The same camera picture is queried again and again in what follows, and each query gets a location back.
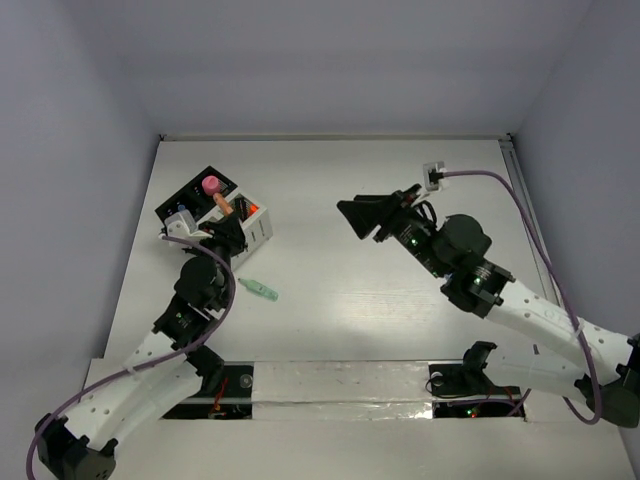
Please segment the pink-capped clear pencil tube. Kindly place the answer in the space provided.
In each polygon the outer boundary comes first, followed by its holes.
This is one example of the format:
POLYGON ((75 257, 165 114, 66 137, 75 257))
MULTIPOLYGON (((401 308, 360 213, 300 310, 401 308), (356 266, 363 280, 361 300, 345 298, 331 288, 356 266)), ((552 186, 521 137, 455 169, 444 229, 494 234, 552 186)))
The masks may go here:
POLYGON ((213 197, 221 190, 221 182, 215 175, 205 177, 201 182, 201 186, 203 192, 209 197, 213 197))

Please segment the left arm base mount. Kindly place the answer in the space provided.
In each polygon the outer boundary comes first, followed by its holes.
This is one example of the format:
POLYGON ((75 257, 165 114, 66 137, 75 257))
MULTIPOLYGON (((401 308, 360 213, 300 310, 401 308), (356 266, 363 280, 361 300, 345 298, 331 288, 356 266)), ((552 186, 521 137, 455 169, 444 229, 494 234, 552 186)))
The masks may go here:
POLYGON ((212 393, 198 392, 163 415, 166 420, 250 420, 253 417, 253 363, 226 364, 212 393))

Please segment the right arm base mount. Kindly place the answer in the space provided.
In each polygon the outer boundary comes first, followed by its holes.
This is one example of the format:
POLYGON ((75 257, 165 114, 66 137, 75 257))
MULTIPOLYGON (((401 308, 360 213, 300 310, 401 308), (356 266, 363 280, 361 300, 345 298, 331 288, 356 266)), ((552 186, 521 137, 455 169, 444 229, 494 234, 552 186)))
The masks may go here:
POLYGON ((492 342, 477 341, 461 360, 429 365, 425 390, 434 419, 526 419, 522 390, 495 384, 485 375, 487 359, 496 349, 492 342))

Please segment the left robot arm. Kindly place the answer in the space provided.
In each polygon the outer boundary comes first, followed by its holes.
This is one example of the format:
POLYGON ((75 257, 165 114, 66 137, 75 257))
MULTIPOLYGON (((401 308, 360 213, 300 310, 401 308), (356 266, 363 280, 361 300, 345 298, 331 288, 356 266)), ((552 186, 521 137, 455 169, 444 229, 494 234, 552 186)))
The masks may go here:
POLYGON ((107 479, 118 450, 135 430, 160 419, 182 400, 209 395, 223 381, 224 361, 207 347, 231 311, 236 295, 233 258, 246 248, 235 212, 181 237, 163 240, 189 253, 174 295, 120 370, 85 387, 34 428, 26 475, 34 463, 57 479, 107 479))

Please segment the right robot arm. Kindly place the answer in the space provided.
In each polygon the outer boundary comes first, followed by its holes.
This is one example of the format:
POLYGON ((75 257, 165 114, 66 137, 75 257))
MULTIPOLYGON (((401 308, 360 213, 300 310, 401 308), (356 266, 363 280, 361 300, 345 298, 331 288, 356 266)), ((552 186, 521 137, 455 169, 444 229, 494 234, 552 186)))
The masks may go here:
POLYGON ((536 294, 486 259, 491 239, 473 217, 435 220, 420 187, 389 195, 357 195, 338 210, 356 235, 395 239, 432 276, 459 310, 512 329, 531 341, 523 349, 477 341, 459 363, 431 368, 431 392, 444 399, 517 387, 585 405, 623 428, 639 425, 639 339, 608 331, 536 294))

